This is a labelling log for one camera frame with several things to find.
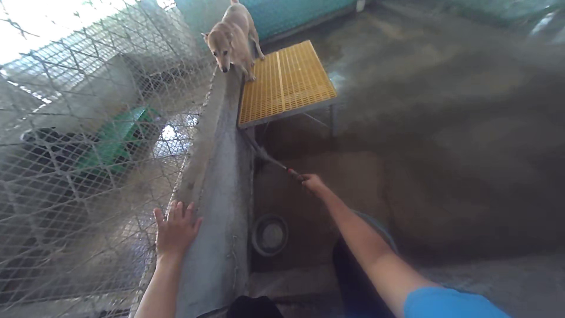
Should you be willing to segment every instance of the blue shirt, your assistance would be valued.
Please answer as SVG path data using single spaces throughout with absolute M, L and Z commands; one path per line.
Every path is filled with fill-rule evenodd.
M 454 289 L 424 287 L 404 303 L 405 318 L 510 318 L 487 298 Z

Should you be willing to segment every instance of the dog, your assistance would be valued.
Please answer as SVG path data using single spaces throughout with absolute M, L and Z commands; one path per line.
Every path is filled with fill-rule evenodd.
M 265 60 L 259 46 L 259 35 L 247 8 L 238 0 L 230 0 L 230 3 L 222 20 L 202 36 L 222 72 L 228 72 L 233 64 L 241 67 L 246 81 L 254 81 L 256 77 L 251 68 L 255 62 L 247 39 L 255 43 L 259 58 Z

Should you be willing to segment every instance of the hand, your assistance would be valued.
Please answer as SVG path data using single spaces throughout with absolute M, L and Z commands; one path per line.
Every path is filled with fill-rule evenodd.
M 317 174 L 302 174 L 301 177 L 304 178 L 302 185 L 317 197 L 320 197 L 322 192 L 328 189 Z
M 180 257 L 184 255 L 190 247 L 202 224 L 202 217 L 192 222 L 192 211 L 194 202 L 190 203 L 186 210 L 183 209 L 182 202 L 176 200 L 172 202 L 167 219 L 163 218 L 161 209 L 153 210 L 157 222 L 157 256 Z

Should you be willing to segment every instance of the wire mesh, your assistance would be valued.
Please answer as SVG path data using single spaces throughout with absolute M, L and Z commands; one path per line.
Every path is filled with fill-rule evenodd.
M 37 36 L 8 3 L 0 31 Z M 213 60 L 174 2 L 83 5 L 74 19 L 116 10 L 0 65 L 3 317 L 132 314 L 151 211 L 170 202 L 209 91 Z

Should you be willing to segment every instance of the yellow plastic platform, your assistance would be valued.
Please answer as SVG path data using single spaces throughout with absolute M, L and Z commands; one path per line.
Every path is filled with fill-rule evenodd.
M 308 40 L 256 60 L 254 82 L 241 99 L 239 127 L 245 128 L 329 105 L 336 90 Z

